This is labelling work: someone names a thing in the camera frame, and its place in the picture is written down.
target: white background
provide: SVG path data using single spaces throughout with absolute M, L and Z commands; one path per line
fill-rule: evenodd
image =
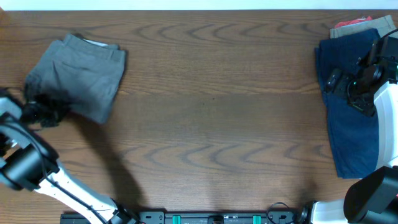
M 398 0 L 0 0 L 4 10 L 398 9 Z

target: wooden table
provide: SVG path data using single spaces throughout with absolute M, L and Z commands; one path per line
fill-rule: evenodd
M 314 47 L 339 21 L 396 11 L 7 12 L 0 82 L 22 87 L 51 41 L 129 51 L 111 118 L 40 132 L 71 173 L 128 207 L 262 210 L 345 196 Z M 60 202 L 0 188 L 0 223 L 58 223 Z

